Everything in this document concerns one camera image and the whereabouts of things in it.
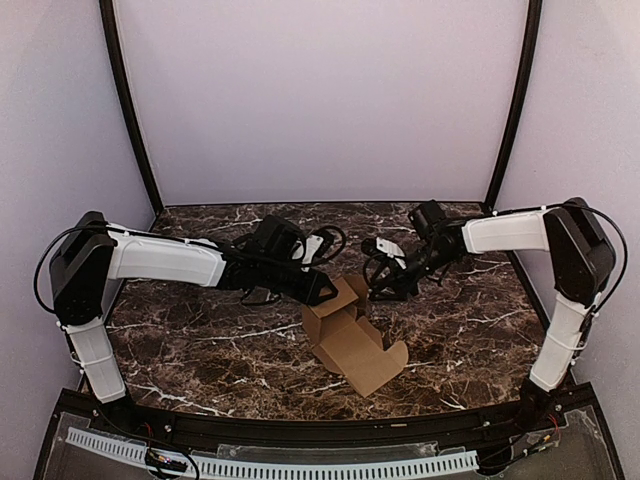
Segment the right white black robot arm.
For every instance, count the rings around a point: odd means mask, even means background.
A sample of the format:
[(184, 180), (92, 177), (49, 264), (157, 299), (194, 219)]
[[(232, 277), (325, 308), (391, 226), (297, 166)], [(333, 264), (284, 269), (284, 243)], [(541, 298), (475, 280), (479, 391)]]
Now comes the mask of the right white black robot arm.
[(422, 244), (407, 253), (398, 244), (365, 239), (362, 268), (372, 301), (404, 301), (423, 279), (439, 283), (465, 256), (489, 252), (548, 254), (555, 306), (541, 351), (525, 382), (535, 393), (556, 390), (585, 347), (593, 320), (616, 285), (609, 280), (616, 252), (602, 222), (605, 214), (581, 197), (549, 206), (514, 209), (470, 218), (450, 218), (435, 200), (409, 212)]

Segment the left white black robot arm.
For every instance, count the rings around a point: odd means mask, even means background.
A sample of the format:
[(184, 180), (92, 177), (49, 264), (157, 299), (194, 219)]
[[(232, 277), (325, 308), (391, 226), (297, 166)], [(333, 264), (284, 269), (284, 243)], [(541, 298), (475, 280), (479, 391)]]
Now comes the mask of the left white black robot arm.
[(89, 211), (58, 234), (35, 269), (48, 271), (52, 302), (34, 294), (56, 316), (96, 400), (101, 417), (120, 436), (141, 427), (140, 412), (124, 399), (128, 389), (106, 331), (102, 302), (113, 281), (177, 282), (240, 291), (265, 289), (266, 304), (288, 297), (305, 306), (333, 299), (338, 289), (320, 266), (346, 245), (333, 225), (309, 234), (279, 216), (267, 215), (254, 231), (231, 242), (178, 238), (126, 228)]

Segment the brown cardboard box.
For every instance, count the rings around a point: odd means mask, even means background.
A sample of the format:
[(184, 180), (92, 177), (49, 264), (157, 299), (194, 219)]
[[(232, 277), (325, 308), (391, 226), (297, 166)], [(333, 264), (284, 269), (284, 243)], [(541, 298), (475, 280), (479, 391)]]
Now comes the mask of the brown cardboard box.
[(344, 275), (334, 285), (335, 298), (302, 308), (302, 325), (324, 367), (368, 397), (404, 370), (408, 348), (403, 341), (383, 346), (382, 333), (367, 318), (368, 287), (362, 276)]

